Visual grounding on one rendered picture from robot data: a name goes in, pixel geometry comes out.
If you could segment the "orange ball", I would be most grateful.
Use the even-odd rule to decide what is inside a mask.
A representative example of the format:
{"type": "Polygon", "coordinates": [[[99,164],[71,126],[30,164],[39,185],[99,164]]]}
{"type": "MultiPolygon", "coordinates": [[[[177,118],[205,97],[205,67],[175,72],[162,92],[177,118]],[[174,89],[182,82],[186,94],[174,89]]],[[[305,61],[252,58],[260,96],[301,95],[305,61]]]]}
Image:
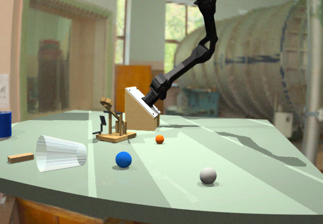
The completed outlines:
{"type": "Polygon", "coordinates": [[[156,141],[158,144],[161,144],[161,143],[163,143],[164,138],[163,138],[163,136],[158,135],[158,136],[155,138],[155,141],[156,141]]]}

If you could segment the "grey ball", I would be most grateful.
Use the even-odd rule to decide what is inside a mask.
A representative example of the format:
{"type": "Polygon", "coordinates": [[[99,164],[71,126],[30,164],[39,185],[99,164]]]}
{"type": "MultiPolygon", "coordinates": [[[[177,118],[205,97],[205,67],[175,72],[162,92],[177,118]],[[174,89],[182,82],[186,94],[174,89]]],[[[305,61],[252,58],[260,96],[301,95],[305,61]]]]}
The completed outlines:
{"type": "Polygon", "coordinates": [[[217,173],[214,169],[206,167],[201,171],[199,177],[203,183],[212,184],[217,178],[217,173]]]}

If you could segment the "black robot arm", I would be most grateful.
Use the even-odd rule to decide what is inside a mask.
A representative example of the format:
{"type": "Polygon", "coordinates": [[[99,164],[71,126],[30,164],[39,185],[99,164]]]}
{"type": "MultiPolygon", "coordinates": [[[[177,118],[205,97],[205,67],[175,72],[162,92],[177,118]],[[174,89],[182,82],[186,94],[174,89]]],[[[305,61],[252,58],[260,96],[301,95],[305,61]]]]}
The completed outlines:
{"type": "Polygon", "coordinates": [[[167,91],[176,79],[189,71],[196,64],[204,63],[212,57],[218,40],[214,21],[216,1],[217,0],[197,0],[194,2],[195,5],[198,5],[198,8],[203,15],[206,36],[203,40],[200,40],[191,56],[186,58],[182,63],[166,74],[160,72],[157,76],[154,76],[149,86],[151,90],[141,98],[150,108],[153,107],[153,104],[158,99],[166,99],[167,91]],[[208,41],[210,41],[209,49],[204,46],[208,41]]]}

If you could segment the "clear plastic cup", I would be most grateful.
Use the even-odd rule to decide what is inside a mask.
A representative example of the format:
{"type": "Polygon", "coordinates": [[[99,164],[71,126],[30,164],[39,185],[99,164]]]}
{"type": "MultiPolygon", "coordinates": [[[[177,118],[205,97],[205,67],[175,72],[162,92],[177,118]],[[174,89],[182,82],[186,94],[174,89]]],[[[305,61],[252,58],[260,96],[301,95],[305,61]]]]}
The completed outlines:
{"type": "Polygon", "coordinates": [[[40,135],[36,143],[38,170],[49,172],[83,166],[87,160],[84,144],[40,135]]]}

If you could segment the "blue ball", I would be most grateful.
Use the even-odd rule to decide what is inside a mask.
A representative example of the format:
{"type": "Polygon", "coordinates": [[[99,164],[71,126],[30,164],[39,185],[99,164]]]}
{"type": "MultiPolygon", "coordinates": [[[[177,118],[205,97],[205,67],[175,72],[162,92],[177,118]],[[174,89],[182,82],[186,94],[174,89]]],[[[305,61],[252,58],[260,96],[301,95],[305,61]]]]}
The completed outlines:
{"type": "Polygon", "coordinates": [[[132,161],[131,155],[127,152],[120,152],[115,159],[119,167],[129,167],[132,161]]]}

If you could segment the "blue cup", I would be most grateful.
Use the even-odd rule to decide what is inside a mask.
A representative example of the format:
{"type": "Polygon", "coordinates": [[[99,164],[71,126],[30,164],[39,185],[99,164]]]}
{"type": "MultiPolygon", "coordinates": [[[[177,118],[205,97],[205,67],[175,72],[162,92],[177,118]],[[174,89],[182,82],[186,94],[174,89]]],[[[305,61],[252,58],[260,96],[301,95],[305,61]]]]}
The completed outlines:
{"type": "Polygon", "coordinates": [[[11,138],[12,135],[12,112],[0,111],[0,140],[11,138]]]}

